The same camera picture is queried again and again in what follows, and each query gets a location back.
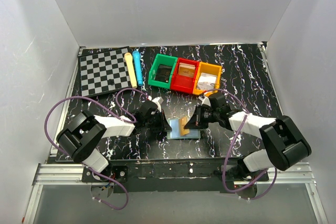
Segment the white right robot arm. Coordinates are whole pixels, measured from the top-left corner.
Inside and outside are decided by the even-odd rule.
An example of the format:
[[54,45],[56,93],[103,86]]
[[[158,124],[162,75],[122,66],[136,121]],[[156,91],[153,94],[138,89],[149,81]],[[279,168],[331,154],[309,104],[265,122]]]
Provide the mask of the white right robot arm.
[[241,131],[262,140],[264,149],[242,157],[236,167],[229,169],[233,176],[251,180],[258,171],[275,167],[285,171],[311,155],[312,150],[293,120],[288,116],[265,118],[232,109],[222,93],[200,97],[194,114],[185,129],[203,130],[218,123],[231,131]]

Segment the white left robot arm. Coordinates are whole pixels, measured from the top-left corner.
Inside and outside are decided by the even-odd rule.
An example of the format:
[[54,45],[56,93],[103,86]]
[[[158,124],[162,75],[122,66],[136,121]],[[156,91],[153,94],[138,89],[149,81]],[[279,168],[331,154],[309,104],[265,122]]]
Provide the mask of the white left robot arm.
[[172,130],[159,105],[159,98],[143,102],[131,115],[135,117],[136,122],[130,123],[130,118],[126,116],[117,119],[82,111],[57,135],[57,142],[74,162],[92,168],[95,178],[106,182],[111,178],[112,170],[107,158],[97,149],[101,139],[128,137],[143,129],[150,129],[154,133]]

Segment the mint green card holder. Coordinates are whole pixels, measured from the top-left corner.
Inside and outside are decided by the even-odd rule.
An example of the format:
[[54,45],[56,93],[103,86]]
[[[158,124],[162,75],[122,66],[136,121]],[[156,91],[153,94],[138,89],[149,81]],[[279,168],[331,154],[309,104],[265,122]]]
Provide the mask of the mint green card holder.
[[169,119],[168,123],[172,128],[171,131],[167,133],[168,140],[181,140],[181,139],[199,139],[201,138],[201,132],[199,130],[190,130],[189,133],[182,135],[180,133],[179,127],[180,119]]

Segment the gold striped credit card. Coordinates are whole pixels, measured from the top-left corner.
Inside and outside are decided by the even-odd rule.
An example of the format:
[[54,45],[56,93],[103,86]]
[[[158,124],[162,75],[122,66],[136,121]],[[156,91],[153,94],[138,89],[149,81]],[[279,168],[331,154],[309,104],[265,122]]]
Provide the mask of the gold striped credit card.
[[190,130],[185,128],[185,126],[186,126],[186,124],[188,122],[188,117],[184,116],[184,117],[180,118],[178,122],[179,122],[178,123],[179,124],[178,128],[179,128],[180,135],[184,136],[184,135],[189,134]]

